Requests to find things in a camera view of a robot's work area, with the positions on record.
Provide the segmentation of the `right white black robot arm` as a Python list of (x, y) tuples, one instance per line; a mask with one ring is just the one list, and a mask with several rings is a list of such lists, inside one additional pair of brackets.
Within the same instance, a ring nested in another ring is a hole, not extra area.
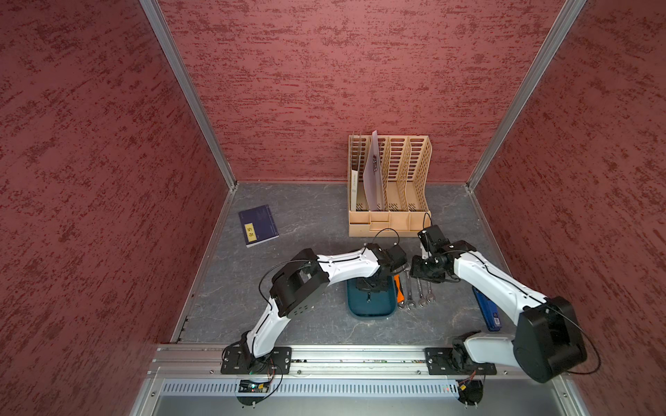
[(562, 296), (548, 297), (528, 288), (490, 263), (471, 244), (451, 242), (437, 225), (418, 232), (424, 258), (413, 257), (412, 276), (438, 284), (456, 277), (471, 284), (516, 327), (512, 336), (468, 333), (452, 342), (449, 365), (473, 373), (482, 364), (521, 369), (539, 383), (587, 360), (584, 334), (575, 310)]

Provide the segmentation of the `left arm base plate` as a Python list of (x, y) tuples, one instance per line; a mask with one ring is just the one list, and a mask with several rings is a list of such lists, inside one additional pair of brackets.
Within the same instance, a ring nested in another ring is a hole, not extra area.
[(221, 356), (220, 374), (250, 375), (279, 371), (289, 374), (292, 348), (276, 347), (268, 355), (256, 358), (249, 353), (246, 345), (227, 346)]

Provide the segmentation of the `orange handled adjustable wrench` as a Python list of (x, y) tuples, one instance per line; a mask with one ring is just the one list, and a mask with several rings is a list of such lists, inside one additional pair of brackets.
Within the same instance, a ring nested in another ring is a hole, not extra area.
[(395, 291), (396, 291), (396, 303), (400, 309), (406, 308), (406, 298), (402, 290), (402, 281), (399, 275), (394, 275)]

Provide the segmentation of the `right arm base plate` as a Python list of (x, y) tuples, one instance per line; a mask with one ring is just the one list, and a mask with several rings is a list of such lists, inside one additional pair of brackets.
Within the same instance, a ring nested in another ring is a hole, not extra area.
[(496, 375), (492, 363), (474, 362), (462, 347), (425, 348), (425, 362), (430, 375), (470, 376)]

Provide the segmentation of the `teal plastic storage tray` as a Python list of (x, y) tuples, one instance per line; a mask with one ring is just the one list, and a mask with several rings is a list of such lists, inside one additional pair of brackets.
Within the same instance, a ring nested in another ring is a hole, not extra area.
[(392, 282), (388, 291), (370, 293), (371, 302), (366, 298), (369, 292), (356, 288), (356, 279), (346, 283), (348, 311), (358, 320), (378, 320), (391, 317), (396, 309), (395, 284)]

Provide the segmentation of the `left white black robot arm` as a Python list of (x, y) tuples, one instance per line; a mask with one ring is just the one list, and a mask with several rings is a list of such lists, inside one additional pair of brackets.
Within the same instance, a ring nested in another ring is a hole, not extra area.
[(372, 291), (382, 291), (406, 264), (407, 254), (399, 244), (384, 249), (371, 243), (330, 256), (317, 255), (312, 249), (300, 251), (273, 276), (262, 316), (241, 336), (244, 357), (255, 361), (270, 355), (288, 323), (310, 310), (331, 285), (360, 279)]

